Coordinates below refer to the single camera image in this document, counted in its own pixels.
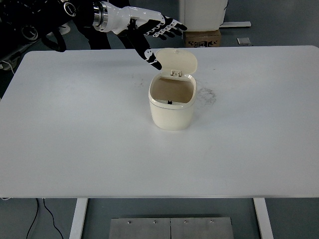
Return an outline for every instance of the white table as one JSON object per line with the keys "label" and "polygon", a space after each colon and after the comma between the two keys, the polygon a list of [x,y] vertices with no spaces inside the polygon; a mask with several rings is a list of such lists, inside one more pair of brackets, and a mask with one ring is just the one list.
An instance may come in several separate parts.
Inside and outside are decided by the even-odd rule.
{"label": "white table", "polygon": [[165,131],[133,50],[30,52],[0,102],[1,197],[319,197],[319,49],[190,49],[191,126]]}

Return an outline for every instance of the metal plate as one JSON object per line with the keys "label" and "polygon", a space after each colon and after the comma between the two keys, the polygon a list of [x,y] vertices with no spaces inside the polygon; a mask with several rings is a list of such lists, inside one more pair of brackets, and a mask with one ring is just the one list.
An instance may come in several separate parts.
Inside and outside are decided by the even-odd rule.
{"label": "metal plate", "polygon": [[234,239],[230,218],[112,219],[109,239]]}
{"label": "metal plate", "polygon": [[230,218],[172,218],[171,239],[234,239]]}
{"label": "metal plate", "polygon": [[109,239],[170,239],[170,218],[112,219]]}

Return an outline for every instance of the table leg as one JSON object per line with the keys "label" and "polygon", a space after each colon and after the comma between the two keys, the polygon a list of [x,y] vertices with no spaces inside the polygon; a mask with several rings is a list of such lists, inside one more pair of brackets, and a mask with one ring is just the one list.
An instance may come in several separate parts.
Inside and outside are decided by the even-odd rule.
{"label": "table leg", "polygon": [[78,198],[76,201],[70,239],[81,239],[87,204],[87,198]]}
{"label": "table leg", "polygon": [[274,239],[265,198],[254,198],[261,239]]}

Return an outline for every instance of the small box on floor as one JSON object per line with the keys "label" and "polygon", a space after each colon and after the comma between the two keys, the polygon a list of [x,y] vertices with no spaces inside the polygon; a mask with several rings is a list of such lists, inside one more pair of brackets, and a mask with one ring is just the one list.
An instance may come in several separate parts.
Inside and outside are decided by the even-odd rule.
{"label": "small box on floor", "polygon": [[218,47],[221,41],[219,30],[184,32],[185,47]]}

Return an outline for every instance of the open lid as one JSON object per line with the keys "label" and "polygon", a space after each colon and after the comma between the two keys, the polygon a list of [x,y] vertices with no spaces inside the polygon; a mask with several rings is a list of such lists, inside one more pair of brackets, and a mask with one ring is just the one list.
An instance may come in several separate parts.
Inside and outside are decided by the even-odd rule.
{"label": "open lid", "polygon": [[194,73],[197,69],[197,59],[189,51],[177,48],[164,48],[155,54],[162,65],[162,70],[171,73],[181,71],[183,75]]}

